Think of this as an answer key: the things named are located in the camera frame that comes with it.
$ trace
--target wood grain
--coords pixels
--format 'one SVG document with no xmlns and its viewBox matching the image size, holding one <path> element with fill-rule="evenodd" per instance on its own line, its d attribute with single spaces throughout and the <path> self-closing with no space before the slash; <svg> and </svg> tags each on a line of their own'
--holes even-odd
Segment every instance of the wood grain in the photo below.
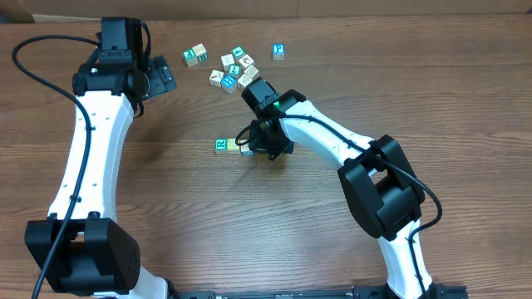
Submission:
<svg viewBox="0 0 532 299">
<path fill-rule="evenodd" d="M 150 100 L 130 128 L 117 186 L 120 225 L 142 262 L 181 290 L 216 292 L 383 284 L 377 242 L 352 219 L 334 169 L 308 149 L 269 162 L 216 155 L 253 113 L 209 85 L 242 44 L 278 91 L 296 89 L 347 128 L 396 137 L 444 217 L 421 235 L 436 282 L 471 298 L 529 298 L 532 283 L 532 17 L 350 17 L 151 22 L 178 90 Z M 23 243 L 45 218 L 67 162 L 74 109 L 25 77 L 11 50 L 41 34 L 93 37 L 98 24 L 1 26 L 0 298 L 30 296 L 38 269 Z M 210 59 L 187 68 L 203 42 Z M 287 59 L 271 61 L 273 42 Z M 39 42 L 20 53 L 70 90 L 91 47 Z M 422 206 L 428 221 L 430 201 Z M 42 298 L 51 294 L 46 285 Z"/>
</svg>

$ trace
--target wire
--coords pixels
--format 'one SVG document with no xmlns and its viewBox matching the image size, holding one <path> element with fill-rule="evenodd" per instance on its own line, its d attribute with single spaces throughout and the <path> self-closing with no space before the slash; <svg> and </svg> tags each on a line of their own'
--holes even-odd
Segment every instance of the wire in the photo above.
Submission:
<svg viewBox="0 0 532 299">
<path fill-rule="evenodd" d="M 72 196 L 70 197 L 70 204 L 68 205 L 68 210 L 66 211 L 65 218 L 63 219 L 62 225 L 59 228 L 59 232 L 56 235 L 56 239 L 54 240 L 52 244 L 52 248 L 50 249 L 50 252 L 48 252 L 47 259 L 42 264 L 41 273 L 39 274 L 37 282 L 35 283 L 35 287 L 33 288 L 32 299 L 37 299 L 39 297 L 39 292 L 41 291 L 42 283 L 44 282 L 44 278 L 46 277 L 48 269 L 50 268 L 50 265 L 52 264 L 52 259 L 54 258 L 57 249 L 62 243 L 63 236 L 65 235 L 65 231 L 67 230 L 67 224 L 70 221 L 72 213 L 74 212 L 74 207 L 76 206 L 76 202 L 78 200 L 81 200 L 79 198 L 79 193 L 81 189 L 81 182 L 83 181 L 83 175 L 85 174 L 87 160 L 89 159 L 89 150 L 91 148 L 91 132 L 92 132 L 92 126 L 91 126 L 91 120 L 89 118 L 89 114 L 86 112 L 85 107 L 83 107 L 81 102 L 78 101 L 75 96 L 63 90 L 61 87 L 53 85 L 52 83 L 31 73 L 26 67 L 22 66 L 17 59 L 18 52 L 24 46 L 32 42 L 42 41 L 46 39 L 64 39 L 64 40 L 72 40 L 72 41 L 79 41 L 79 42 L 88 42 L 98 47 L 97 42 L 92 41 L 87 38 L 83 38 L 83 37 L 70 37 L 70 36 L 63 36 L 63 35 L 45 35 L 45 36 L 32 37 L 30 39 L 27 39 L 26 41 L 19 43 L 12 51 L 11 58 L 15 66 L 17 66 L 19 70 L 21 70 L 24 74 L 28 75 L 33 80 L 43 84 L 44 86 L 52 88 L 54 91 L 59 92 L 60 94 L 64 95 L 69 100 L 74 102 L 74 104 L 83 114 L 83 118 L 85 118 L 85 125 L 86 125 L 85 149 L 83 151 L 83 158 L 81 159 L 80 172 L 77 175 L 76 185 L 74 186 L 74 192 L 72 193 Z"/>
<path fill-rule="evenodd" d="M 273 120 L 280 120 L 280 119 L 309 120 L 309 121 L 312 121 L 312 122 L 315 122 L 317 124 L 322 125 L 327 130 L 331 131 L 331 133 L 335 134 L 340 140 L 342 140 L 343 142 L 347 143 L 347 145 L 353 147 L 355 150 L 358 150 L 358 151 L 360 151 L 361 153 L 364 153 L 364 154 L 371 154 L 373 156 L 373 158 L 378 159 L 386 167 L 388 167 L 390 169 L 393 169 L 396 172 L 406 176 L 412 182 L 418 184 L 431 197 L 431 199 L 434 201 L 434 204 L 436 205 L 436 208 L 437 208 L 436 217 L 433 220 L 431 220 L 429 223 L 425 223 L 425 224 L 421 225 L 419 228 L 414 229 L 410 233 L 410 235 L 408 236 L 408 245 L 409 245 L 409 248 L 410 248 L 410 254 L 411 254 L 411 257 L 412 257 L 412 262 L 414 264 L 414 269 L 416 270 L 416 277 L 417 277 L 417 280 L 418 280 L 418 282 L 419 282 L 419 284 L 421 286 L 421 292 L 423 293 L 423 297 L 424 298 L 428 298 L 428 295 L 427 295 L 426 290 L 425 290 L 425 286 L 423 284 L 423 277 L 421 276 L 421 273 L 419 271 L 419 266 L 417 265 L 416 253 L 414 252 L 414 236 L 417 233 L 419 233 L 420 231 L 425 230 L 425 229 L 433 226 L 434 224 L 438 223 L 440 221 L 440 219 L 441 219 L 441 216 L 443 215 L 443 209 L 441 208 L 440 200 L 437 198 L 437 196 L 434 194 L 434 192 L 432 192 L 432 190 L 430 188 L 428 188 L 419 179 L 417 179 L 414 176 L 408 174 L 405 170 L 400 169 L 399 167 L 395 166 L 394 164 L 390 163 L 389 161 L 383 159 L 380 155 L 373 154 L 371 151 L 369 151 L 367 149 L 364 149 L 363 147 L 355 144 L 352 140 L 350 140 L 346 136 L 342 135 L 340 132 L 338 132 L 336 129 L 334 129 L 332 126 L 330 126 L 328 123 L 324 122 L 323 120 L 319 120 L 319 119 L 317 119 L 315 117 L 312 117 L 312 116 L 309 116 L 309 115 L 280 115 L 278 117 L 272 117 L 272 118 L 268 118 L 268 119 L 252 120 L 251 124 L 248 125 L 247 127 L 245 127 L 237 135 L 237 137 L 235 139 L 235 143 L 237 145 L 246 145 L 252 139 L 251 137 L 248 140 L 246 140 L 245 142 L 243 142 L 243 143 L 239 143 L 239 140 L 240 140 L 242 135 L 247 130 L 251 130 L 251 128 L 254 127 L 254 126 L 259 126 L 260 124 L 263 124 L 263 123 L 266 123 L 266 122 L 269 122 L 269 121 L 273 121 Z"/>
</svg>

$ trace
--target cube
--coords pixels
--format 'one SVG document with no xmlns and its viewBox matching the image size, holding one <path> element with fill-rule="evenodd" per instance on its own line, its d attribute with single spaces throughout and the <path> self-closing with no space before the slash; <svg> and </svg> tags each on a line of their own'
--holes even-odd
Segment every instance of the cube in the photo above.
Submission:
<svg viewBox="0 0 532 299">
<path fill-rule="evenodd" d="M 240 154 L 242 156 L 245 156 L 245 155 L 254 155 L 254 152 L 249 149 L 249 144 L 245 144 L 245 145 L 242 145 L 240 146 Z"/>
<path fill-rule="evenodd" d="M 222 71 L 213 70 L 210 73 L 209 82 L 212 86 L 222 87 L 222 79 L 224 78 L 224 73 Z"/>
<path fill-rule="evenodd" d="M 228 54 L 222 56 L 222 66 L 224 66 L 224 71 L 228 71 L 229 67 L 234 64 L 233 55 Z"/>
<path fill-rule="evenodd" d="M 227 139 L 227 154 L 240 154 L 240 147 L 234 139 Z"/>
<path fill-rule="evenodd" d="M 234 79 L 239 79 L 242 75 L 242 67 L 239 65 L 231 65 L 227 71 L 229 76 L 232 76 Z"/>
<path fill-rule="evenodd" d="M 245 55 L 246 51 L 242 48 L 242 46 L 238 46 L 231 50 L 231 53 L 233 54 L 233 58 L 238 61 L 240 57 Z"/>
<path fill-rule="evenodd" d="M 257 70 L 257 68 L 255 66 L 249 66 L 244 71 L 244 74 L 248 75 L 253 80 L 259 78 L 259 70 Z"/>
<path fill-rule="evenodd" d="M 203 44 L 192 47 L 192 51 L 194 51 L 194 54 L 198 57 L 198 62 L 207 60 L 207 50 Z"/>
<path fill-rule="evenodd" d="M 252 66 L 255 64 L 255 61 L 253 61 L 253 58 L 249 56 L 248 54 L 244 54 L 242 58 L 239 59 L 239 64 L 244 68 L 247 69 L 248 66 Z"/>
<path fill-rule="evenodd" d="M 214 141 L 214 151 L 216 154 L 227 154 L 227 139 L 218 138 Z"/>
<path fill-rule="evenodd" d="M 273 44 L 273 59 L 284 60 L 284 44 Z"/>
<path fill-rule="evenodd" d="M 241 89 L 241 90 L 244 90 L 246 89 L 246 87 L 249 85 L 249 83 L 251 83 L 253 81 L 253 79 L 251 79 L 250 76 L 246 75 L 246 74 L 243 74 L 240 79 L 237 81 L 237 84 L 236 86 Z"/>
<path fill-rule="evenodd" d="M 225 76 L 222 80 L 222 89 L 228 93 L 233 92 L 236 89 L 236 79 L 232 76 Z"/>
<path fill-rule="evenodd" d="M 198 64 L 198 57 L 194 53 L 194 50 L 189 49 L 183 52 L 183 58 L 185 59 L 186 65 L 188 67 Z"/>
</svg>

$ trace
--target wooden table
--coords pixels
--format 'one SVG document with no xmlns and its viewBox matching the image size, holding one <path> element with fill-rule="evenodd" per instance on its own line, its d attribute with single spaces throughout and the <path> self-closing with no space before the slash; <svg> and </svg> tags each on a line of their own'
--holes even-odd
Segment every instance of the wooden table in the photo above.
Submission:
<svg viewBox="0 0 532 299">
<path fill-rule="evenodd" d="M 335 169 L 294 154 L 216 155 L 254 117 L 238 93 L 209 85 L 238 44 L 278 91 L 296 89 L 350 130 L 399 140 L 444 217 L 421 234 L 436 282 L 471 298 L 530 298 L 532 283 L 532 17 L 350 17 L 150 22 L 177 91 L 149 100 L 126 137 L 116 190 L 119 224 L 142 263 L 180 290 L 217 292 L 384 284 L 377 241 L 348 211 Z M 38 267 L 23 242 L 61 183 L 74 123 L 63 96 L 11 62 L 42 34 L 94 37 L 99 24 L 0 26 L 0 297 L 29 298 Z M 203 42 L 209 60 L 181 52 Z M 285 61 L 270 47 L 284 42 Z M 19 54 L 71 91 L 92 47 L 32 44 Z M 422 205 L 427 222 L 434 204 Z M 46 284 L 41 298 L 51 294 Z"/>
</svg>

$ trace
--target black cable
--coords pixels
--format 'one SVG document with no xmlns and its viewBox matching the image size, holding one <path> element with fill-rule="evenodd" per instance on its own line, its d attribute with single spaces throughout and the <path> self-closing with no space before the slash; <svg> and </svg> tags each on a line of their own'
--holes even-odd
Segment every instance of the black cable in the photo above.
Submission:
<svg viewBox="0 0 532 299">
<path fill-rule="evenodd" d="M 12 51 L 11 58 L 15 66 L 17 66 L 19 70 L 21 70 L 24 74 L 28 75 L 33 80 L 43 84 L 44 86 L 48 86 L 52 88 L 54 91 L 59 92 L 60 94 L 64 95 L 69 100 L 74 102 L 74 104 L 83 114 L 83 118 L 85 118 L 85 125 L 86 125 L 85 149 L 83 151 L 83 158 L 81 159 L 80 172 L 77 175 L 76 185 L 74 186 L 74 192 L 72 193 L 72 196 L 70 197 L 70 204 L 68 205 L 68 210 L 66 211 L 65 218 L 63 219 L 62 225 L 59 228 L 59 232 L 57 233 L 56 239 L 54 240 L 52 244 L 52 248 L 50 249 L 50 252 L 47 255 L 46 261 L 44 262 L 44 264 L 42 264 L 41 273 L 39 274 L 39 278 L 37 279 L 37 282 L 35 283 L 35 287 L 33 288 L 32 299 L 37 299 L 39 297 L 39 292 L 41 291 L 42 283 L 44 282 L 44 278 L 47 275 L 48 268 L 50 268 L 52 259 L 54 258 L 54 255 L 57 249 L 62 243 L 63 236 L 65 234 L 65 231 L 67 230 L 67 224 L 70 221 L 72 213 L 74 212 L 74 207 L 76 206 L 76 202 L 78 200 L 81 200 L 79 199 L 79 193 L 81 189 L 81 182 L 83 181 L 83 175 L 85 174 L 86 163 L 87 163 L 87 160 L 89 159 L 89 150 L 91 148 L 91 132 L 92 132 L 92 126 L 91 126 L 91 120 L 89 118 L 89 114 L 86 112 L 83 105 L 80 103 L 80 101 L 77 100 L 75 96 L 63 90 L 61 87 L 55 86 L 52 83 L 42 79 L 41 77 L 31 73 L 26 67 L 22 66 L 20 62 L 18 62 L 17 54 L 20 51 L 20 49 L 22 49 L 24 46 L 32 42 L 42 41 L 46 39 L 65 39 L 65 40 L 72 40 L 72 41 L 79 41 L 79 42 L 88 42 L 92 45 L 98 46 L 97 42 L 94 42 L 90 39 L 86 39 L 83 37 L 70 37 L 70 36 L 63 36 L 63 35 L 46 35 L 46 36 L 32 37 L 30 39 L 27 39 L 26 41 L 19 43 Z"/>
<path fill-rule="evenodd" d="M 250 136 L 250 138 L 248 140 L 246 140 L 243 143 L 239 143 L 239 140 L 240 140 L 242 135 L 247 130 L 250 130 L 254 126 L 259 126 L 260 124 L 263 124 L 263 123 L 266 123 L 266 122 L 269 122 L 269 121 L 273 121 L 273 120 L 280 120 L 280 119 L 309 120 L 309 121 L 312 121 L 312 122 L 315 122 L 317 124 L 322 125 L 327 130 L 331 131 L 331 133 L 335 134 L 340 140 L 342 140 L 343 142 L 347 143 L 347 145 L 353 147 L 355 150 L 358 150 L 358 151 L 360 151 L 361 153 L 364 153 L 364 154 L 371 154 L 373 156 L 373 158 L 378 159 L 381 163 L 386 165 L 386 167 L 388 167 L 390 169 L 394 169 L 396 172 L 401 173 L 402 175 L 406 176 L 412 182 L 418 184 L 431 197 L 431 199 L 434 201 L 434 204 L 436 205 L 436 208 L 437 208 L 436 217 L 432 221 L 430 221 L 429 223 L 425 223 L 425 224 L 421 225 L 419 228 L 414 229 L 410 233 L 410 235 L 408 236 L 408 245 L 409 245 L 409 248 L 410 248 L 410 254 L 411 254 L 411 257 L 412 257 L 413 264 L 414 264 L 414 269 L 416 270 L 416 277 L 417 277 L 417 280 L 418 280 L 418 282 L 419 282 L 419 284 L 421 286 L 421 292 L 423 293 L 423 297 L 424 298 L 428 298 L 428 295 L 427 295 L 426 290 L 425 290 L 425 286 L 423 284 L 423 278 L 421 277 L 421 273 L 420 273 L 419 267 L 417 265 L 416 253 L 414 252 L 414 236 L 416 235 L 416 233 L 419 233 L 420 231 L 422 231 L 424 229 L 427 229 L 427 228 L 433 226 L 434 224 L 438 223 L 440 221 L 440 219 L 441 219 L 441 215 L 443 214 L 443 209 L 441 208 L 440 200 L 436 197 L 434 192 L 432 192 L 432 190 L 430 188 L 428 188 L 419 179 L 413 177 L 412 175 L 408 174 L 403 169 L 400 169 L 399 167 L 395 166 L 394 164 L 390 163 L 389 161 L 383 159 L 380 155 L 373 154 L 371 151 L 369 151 L 367 149 L 364 149 L 363 147 L 355 144 L 352 140 L 350 140 L 346 136 L 342 135 L 340 132 L 338 132 L 336 129 L 334 129 L 332 126 L 330 126 L 328 123 L 324 122 L 323 120 L 319 120 L 319 119 L 317 119 L 315 117 L 308 116 L 308 115 L 281 115 L 281 116 L 278 116 L 278 117 L 273 117 L 273 118 L 268 118 L 268 119 L 252 120 L 251 124 L 248 125 L 247 127 L 245 127 L 237 135 L 237 137 L 235 139 L 235 143 L 237 145 L 246 145 L 249 142 L 249 140 L 251 140 L 251 136 Z"/>
</svg>

